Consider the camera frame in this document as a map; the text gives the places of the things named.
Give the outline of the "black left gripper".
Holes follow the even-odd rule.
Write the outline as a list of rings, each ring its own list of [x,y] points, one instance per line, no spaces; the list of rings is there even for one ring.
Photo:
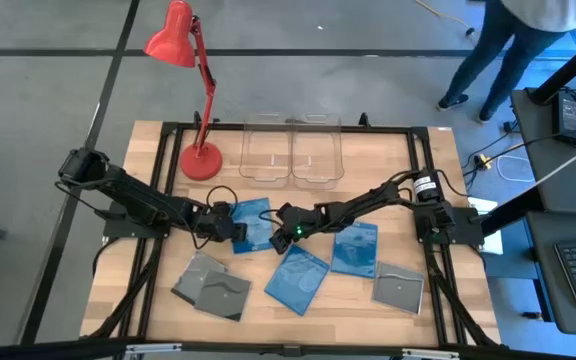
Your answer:
[[[192,221],[192,233],[208,241],[233,243],[246,241],[247,224],[235,223],[232,218],[233,206],[218,201],[213,206],[202,205],[195,211]]]

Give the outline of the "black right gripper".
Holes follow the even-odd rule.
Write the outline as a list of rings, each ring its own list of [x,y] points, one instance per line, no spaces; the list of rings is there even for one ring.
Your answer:
[[[322,206],[305,209],[290,203],[282,205],[276,213],[281,225],[269,239],[277,254],[284,254],[293,241],[299,241],[319,232],[329,222],[329,215]]]

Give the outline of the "blue jewel case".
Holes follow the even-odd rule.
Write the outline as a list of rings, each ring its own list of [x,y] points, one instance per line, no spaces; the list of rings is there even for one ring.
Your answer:
[[[299,246],[285,254],[264,291],[299,316],[304,316],[330,266]]]
[[[377,263],[378,227],[355,222],[334,237],[331,271],[374,278]]]
[[[272,223],[259,218],[259,214],[270,209],[268,198],[258,198],[240,202],[233,214],[233,220],[247,225],[243,242],[235,242],[232,249],[235,254],[263,251],[272,248],[269,241],[273,234]]]

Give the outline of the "grey jewel case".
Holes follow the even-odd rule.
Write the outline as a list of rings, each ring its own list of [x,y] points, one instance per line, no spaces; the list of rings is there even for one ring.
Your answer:
[[[227,273],[228,268],[209,255],[196,251],[182,275],[171,288],[171,292],[187,303],[194,305],[209,271]]]
[[[377,263],[372,300],[409,314],[419,315],[424,275],[384,262]]]
[[[228,273],[209,270],[204,278],[196,310],[235,322],[241,320],[251,282]]]

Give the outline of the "clear plastic bin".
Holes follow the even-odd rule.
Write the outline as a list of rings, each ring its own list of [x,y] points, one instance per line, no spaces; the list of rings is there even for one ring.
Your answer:
[[[291,173],[298,188],[330,190],[344,176],[341,119],[305,114],[293,121]]]
[[[258,113],[244,122],[239,174],[252,187],[283,188],[291,175],[292,127],[281,113]]]

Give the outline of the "red desk lamp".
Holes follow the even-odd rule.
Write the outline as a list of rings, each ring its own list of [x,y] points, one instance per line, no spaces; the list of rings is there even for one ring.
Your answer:
[[[199,69],[206,102],[196,139],[180,155],[180,168],[191,180],[214,177],[223,163],[218,147],[207,141],[217,83],[208,65],[200,18],[184,0],[170,0],[162,29],[151,36],[143,51],[160,62]]]

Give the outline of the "white paper sheet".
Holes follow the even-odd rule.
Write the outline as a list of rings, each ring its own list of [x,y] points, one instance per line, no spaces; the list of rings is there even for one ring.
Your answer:
[[[495,201],[475,197],[469,197],[468,203],[471,208],[474,208],[477,211],[478,215],[487,215],[489,212],[494,210],[498,205],[498,203]],[[502,255],[503,244],[502,244],[501,231],[497,230],[493,234],[486,236],[484,238],[484,244],[479,245],[478,250],[480,253]]]

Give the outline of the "black rig crossbar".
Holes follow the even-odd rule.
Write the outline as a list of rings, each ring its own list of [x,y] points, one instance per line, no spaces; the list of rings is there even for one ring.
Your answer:
[[[96,360],[125,355],[129,344],[181,343],[180,352],[224,352],[274,354],[283,357],[306,355],[367,355],[402,357],[403,348],[457,352],[460,360],[576,360],[574,356],[511,350],[507,347],[446,344],[436,348],[411,346],[282,345],[251,343],[160,342],[139,337],[86,338],[26,345],[0,346],[0,360]]]

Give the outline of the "black diagonal rig pole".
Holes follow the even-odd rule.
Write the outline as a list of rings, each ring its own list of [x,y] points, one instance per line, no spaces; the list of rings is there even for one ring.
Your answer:
[[[531,99],[537,104],[545,104],[560,89],[576,77],[576,55],[568,60],[559,70],[550,76],[541,86],[530,93]]]
[[[533,187],[490,211],[481,223],[482,232],[488,236],[523,218],[527,212],[543,210],[539,190]]]

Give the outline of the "dark grey side desk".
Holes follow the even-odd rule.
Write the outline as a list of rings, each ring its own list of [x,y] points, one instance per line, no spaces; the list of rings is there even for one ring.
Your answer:
[[[576,149],[552,136],[552,107],[533,103],[524,90],[515,90],[511,103],[544,209],[576,213]]]
[[[554,249],[558,242],[576,241],[576,215],[529,213],[526,222],[550,315],[560,331],[576,334],[576,302]]]

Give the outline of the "person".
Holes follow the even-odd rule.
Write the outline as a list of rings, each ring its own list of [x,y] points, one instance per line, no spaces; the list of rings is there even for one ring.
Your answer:
[[[576,0],[486,0],[481,34],[455,72],[437,108],[469,100],[465,90],[498,56],[502,64],[476,121],[486,123],[515,89],[529,64],[576,29]]]

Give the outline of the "black power adapter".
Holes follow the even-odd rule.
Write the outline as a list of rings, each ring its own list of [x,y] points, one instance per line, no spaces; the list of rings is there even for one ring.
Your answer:
[[[576,146],[576,94],[560,91],[554,96],[552,105],[554,138]]]

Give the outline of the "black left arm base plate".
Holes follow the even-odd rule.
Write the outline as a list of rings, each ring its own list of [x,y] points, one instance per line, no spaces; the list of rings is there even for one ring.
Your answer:
[[[170,233],[169,224],[143,225],[128,216],[126,209],[112,202],[105,220],[103,235],[108,238],[163,238]]]

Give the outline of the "silver metal bracket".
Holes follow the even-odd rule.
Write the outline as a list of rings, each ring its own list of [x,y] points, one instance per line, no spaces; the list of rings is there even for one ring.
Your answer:
[[[129,344],[125,347],[125,355],[142,356],[152,353],[180,352],[181,343],[150,343],[150,344]]]
[[[403,360],[460,360],[457,352],[432,349],[402,349]]]

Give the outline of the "black aluminium table frame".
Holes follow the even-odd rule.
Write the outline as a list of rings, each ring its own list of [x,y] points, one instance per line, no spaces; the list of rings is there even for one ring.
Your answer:
[[[158,146],[155,138],[167,124],[172,123],[135,122],[124,160],[124,168],[130,175],[150,180]],[[222,169],[212,179],[193,181],[177,165],[173,195],[203,202],[210,188],[226,185],[237,193],[239,201],[268,197],[273,207],[285,202],[312,207],[324,201],[348,200],[413,166],[404,130],[412,130],[419,164],[430,165],[424,156],[432,155],[434,165],[447,173],[453,186],[458,191],[465,189],[450,128],[342,127],[345,175],[332,190],[323,190],[299,188],[290,179],[287,185],[278,187],[244,178],[238,171],[243,125],[217,125],[223,126],[211,131],[209,138],[213,140],[209,141],[216,143],[224,156]],[[422,272],[428,278],[411,211],[389,207],[360,220],[379,226],[379,261]],[[302,356],[387,356],[399,348],[438,349],[430,285],[424,285],[421,314],[412,315],[373,302],[369,279],[333,273],[326,275],[306,314],[299,316],[264,292],[282,257],[275,250],[234,255],[229,241],[206,245],[202,251],[225,264],[232,275],[252,282],[240,322],[194,310],[172,294],[170,288],[195,249],[187,232],[171,231],[163,240],[150,315],[144,317],[146,340],[181,343],[182,351],[287,354],[300,350]],[[118,240],[100,255],[80,335],[97,330],[126,293],[136,246],[136,239]],[[485,334],[500,343],[482,259],[468,246],[450,248],[460,300]]]

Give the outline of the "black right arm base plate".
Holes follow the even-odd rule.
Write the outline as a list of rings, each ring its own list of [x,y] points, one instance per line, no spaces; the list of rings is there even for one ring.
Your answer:
[[[448,202],[423,205],[413,210],[417,238],[437,245],[484,244],[481,217],[470,207],[453,207]]]

